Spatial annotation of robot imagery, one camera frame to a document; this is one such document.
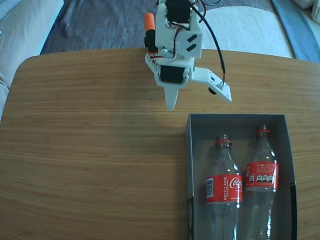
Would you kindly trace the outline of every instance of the plastic bottle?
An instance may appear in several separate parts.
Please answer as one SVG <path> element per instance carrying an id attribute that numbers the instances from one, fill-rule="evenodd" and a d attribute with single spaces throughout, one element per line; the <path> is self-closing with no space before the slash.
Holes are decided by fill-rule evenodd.
<path id="1" fill-rule="evenodd" d="M 267 125 L 257 128 L 256 149 L 246 166 L 244 240 L 272 239 L 272 212 L 278 187 L 279 165 L 269 142 L 270 134 Z"/>
<path id="2" fill-rule="evenodd" d="M 237 240 L 242 176 L 228 135 L 216 137 L 216 154 L 206 172 L 206 208 L 210 240 Z"/>

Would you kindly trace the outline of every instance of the orange cylinder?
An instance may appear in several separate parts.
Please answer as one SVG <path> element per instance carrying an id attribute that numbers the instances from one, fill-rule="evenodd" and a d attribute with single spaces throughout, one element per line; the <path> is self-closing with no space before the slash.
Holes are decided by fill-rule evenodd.
<path id="1" fill-rule="evenodd" d="M 146 13 L 144 15 L 144 29 L 145 32 L 148 32 L 149 30 L 156 30 L 155 17 L 152 13 Z"/>

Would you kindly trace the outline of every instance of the gray box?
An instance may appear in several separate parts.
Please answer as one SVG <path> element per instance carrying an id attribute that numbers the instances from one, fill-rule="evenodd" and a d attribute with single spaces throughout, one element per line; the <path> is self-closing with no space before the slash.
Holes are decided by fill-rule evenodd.
<path id="1" fill-rule="evenodd" d="M 279 163 L 279 186 L 275 194 L 272 240 L 297 239 L 297 197 L 294 163 L 284 115 L 278 114 L 205 114 L 189 115 L 185 128 L 187 157 L 189 240 L 209 239 L 206 233 L 206 202 L 203 179 L 208 153 L 216 136 L 229 134 L 232 151 L 245 170 L 255 142 L 256 126 L 267 124 L 270 142 Z"/>

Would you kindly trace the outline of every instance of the coca-cola label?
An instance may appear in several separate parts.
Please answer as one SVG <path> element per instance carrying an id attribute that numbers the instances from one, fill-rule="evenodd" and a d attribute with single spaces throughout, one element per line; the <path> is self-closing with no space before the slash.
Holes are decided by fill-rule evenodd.
<path id="1" fill-rule="evenodd" d="M 242 202 L 242 176 L 235 174 L 210 176 L 206 179 L 206 203 Z"/>
<path id="2" fill-rule="evenodd" d="M 252 162 L 246 166 L 245 188 L 278 188 L 279 164 L 270 161 Z"/>

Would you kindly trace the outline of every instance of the wood grain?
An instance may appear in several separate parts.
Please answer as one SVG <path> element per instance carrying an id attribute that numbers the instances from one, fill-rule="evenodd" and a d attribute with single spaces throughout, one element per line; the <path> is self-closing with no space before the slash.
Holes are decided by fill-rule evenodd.
<path id="1" fill-rule="evenodd" d="M 225 51 L 233 103 L 191 84 L 168 112 L 144 54 L 68 52 L 20 66 L 0 125 L 0 239 L 187 239 L 191 112 L 285 113 L 299 239 L 318 239 L 320 65 Z M 215 51 L 196 65 L 221 73 Z"/>

